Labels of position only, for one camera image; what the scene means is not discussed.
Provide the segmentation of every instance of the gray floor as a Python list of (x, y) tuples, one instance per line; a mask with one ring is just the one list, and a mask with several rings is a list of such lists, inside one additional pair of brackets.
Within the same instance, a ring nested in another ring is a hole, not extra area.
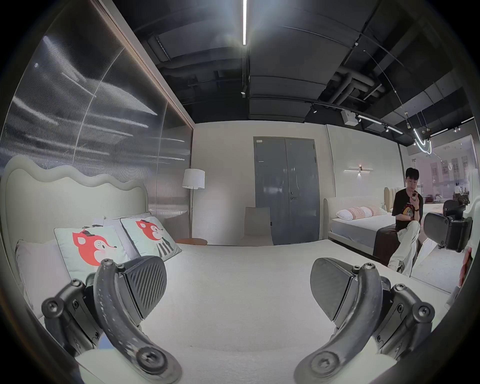
[(435, 247), (423, 262), (413, 268), (411, 276), (451, 293), (458, 284), (462, 261), (463, 253)]

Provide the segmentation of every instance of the black hair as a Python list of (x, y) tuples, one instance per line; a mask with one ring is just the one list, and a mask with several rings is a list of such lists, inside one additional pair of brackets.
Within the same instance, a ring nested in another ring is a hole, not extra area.
[(410, 177), (412, 180), (418, 180), (420, 177), (419, 170), (415, 168), (407, 168), (405, 171), (405, 178), (407, 177)]

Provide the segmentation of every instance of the double door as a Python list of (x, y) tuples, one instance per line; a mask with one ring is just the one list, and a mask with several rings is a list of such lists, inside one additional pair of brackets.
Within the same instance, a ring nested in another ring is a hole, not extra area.
[(320, 191), (315, 141), (254, 137), (255, 203), (270, 207), (274, 245), (319, 239)]

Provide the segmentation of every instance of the ceiling duct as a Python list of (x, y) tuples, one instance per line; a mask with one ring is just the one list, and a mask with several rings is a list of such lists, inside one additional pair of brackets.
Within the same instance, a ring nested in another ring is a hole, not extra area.
[(347, 73), (347, 75), (344, 77), (344, 79), (340, 83), (340, 86), (336, 89), (334, 94), (328, 99), (328, 102), (333, 103), (336, 100), (336, 98), (340, 96), (340, 94), (345, 90), (345, 88), (348, 87), (351, 81), (352, 81), (352, 74)]
[[(369, 85), (370, 87), (373, 87), (375, 85), (375, 80), (371, 79), (370, 77), (368, 76), (365, 76), (364, 74), (361, 74), (360, 72), (357, 72), (357, 71), (354, 71), (352, 69), (349, 69), (349, 68), (345, 68), (343, 66), (340, 66), (338, 67), (337, 69), (337, 72), (338, 73), (341, 73), (341, 74), (347, 74), (347, 73), (350, 73), (352, 75), (352, 77), (355, 79), (355, 80), (358, 80), (364, 84), (367, 84)], [(378, 88), (378, 90), (380, 92), (385, 92), (385, 87), (384, 86), (380, 86)]]
[(355, 86), (350, 83), (347, 88), (342, 92), (342, 94), (338, 97), (338, 99), (335, 101), (335, 104), (341, 105), (345, 99), (353, 92), (355, 89)]

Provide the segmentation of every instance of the floor lamp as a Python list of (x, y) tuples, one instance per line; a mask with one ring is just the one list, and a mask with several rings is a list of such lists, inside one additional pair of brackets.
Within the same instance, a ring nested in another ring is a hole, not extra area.
[(192, 237), (193, 222), (193, 192), (196, 189), (205, 189), (205, 171), (195, 168), (187, 168), (183, 174), (183, 188), (191, 189), (190, 194), (190, 237)]

